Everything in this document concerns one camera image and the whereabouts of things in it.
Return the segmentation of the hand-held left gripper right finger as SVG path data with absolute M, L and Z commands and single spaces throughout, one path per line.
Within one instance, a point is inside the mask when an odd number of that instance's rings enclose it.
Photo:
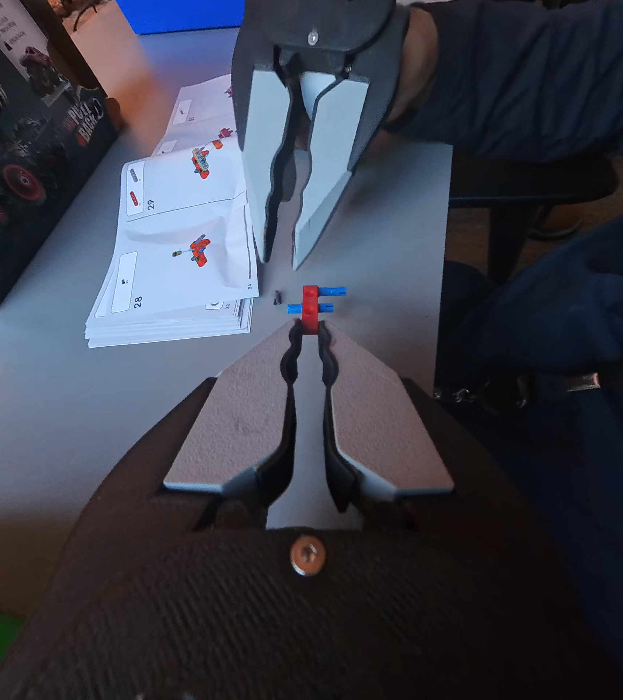
M 398 374 L 321 321 L 325 477 L 334 506 L 444 495 L 454 481 Z

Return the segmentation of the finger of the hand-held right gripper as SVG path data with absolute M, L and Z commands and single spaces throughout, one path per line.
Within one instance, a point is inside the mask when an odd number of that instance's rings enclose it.
M 364 81 L 324 73 L 302 74 L 300 86 L 310 118 L 310 165 L 293 236 L 294 270 L 315 248 L 351 179 L 351 152 L 368 92 Z
M 275 71 L 253 72 L 243 165 L 258 258 L 272 254 L 283 201 L 283 173 L 293 152 L 291 123 L 296 117 L 292 92 Z

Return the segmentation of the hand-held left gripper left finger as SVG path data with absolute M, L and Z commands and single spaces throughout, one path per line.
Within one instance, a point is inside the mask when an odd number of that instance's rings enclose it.
M 164 487 L 271 506 L 293 475 L 297 360 L 290 320 L 221 372 Z

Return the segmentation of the red lego beam blue pins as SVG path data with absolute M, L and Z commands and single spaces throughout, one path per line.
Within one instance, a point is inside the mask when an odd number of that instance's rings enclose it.
M 345 296 L 346 286 L 305 285 L 302 289 L 302 301 L 298 304 L 288 304 L 287 314 L 299 317 L 305 335 L 317 335 L 321 317 L 334 313 L 334 302 L 324 300 Z

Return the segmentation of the person's right forearm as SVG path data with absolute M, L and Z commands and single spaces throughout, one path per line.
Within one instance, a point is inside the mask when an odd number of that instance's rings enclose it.
M 623 155 L 623 1 L 422 6 L 438 27 L 435 77 L 388 130 L 496 160 Z

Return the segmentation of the lego instruction booklet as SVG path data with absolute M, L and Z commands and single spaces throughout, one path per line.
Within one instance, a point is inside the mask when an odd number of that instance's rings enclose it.
M 242 335 L 258 268 L 230 75 L 181 88 L 153 154 L 123 165 L 89 348 Z

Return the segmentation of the black lego set box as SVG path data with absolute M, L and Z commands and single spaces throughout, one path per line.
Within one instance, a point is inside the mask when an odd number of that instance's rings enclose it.
M 48 1 L 0 1 L 0 305 L 115 143 L 108 97 Z

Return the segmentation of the person's right hand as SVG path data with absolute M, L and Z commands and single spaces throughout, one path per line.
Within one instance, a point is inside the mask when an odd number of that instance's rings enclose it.
M 436 22 L 424 6 L 412 6 L 403 42 L 400 73 L 394 101 L 384 127 L 393 125 L 421 109 L 428 98 L 439 58 Z

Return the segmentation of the blue plastic bin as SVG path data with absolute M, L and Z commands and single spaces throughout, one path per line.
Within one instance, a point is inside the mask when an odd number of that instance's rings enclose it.
M 116 1 L 138 35 L 240 26 L 244 1 Z

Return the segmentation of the black chair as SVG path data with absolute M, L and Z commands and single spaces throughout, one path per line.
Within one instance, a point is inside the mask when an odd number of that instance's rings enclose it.
M 614 194 L 618 184 L 613 163 L 602 155 L 532 164 L 455 151 L 448 207 L 489 211 L 487 275 L 504 284 L 541 209 L 595 202 Z

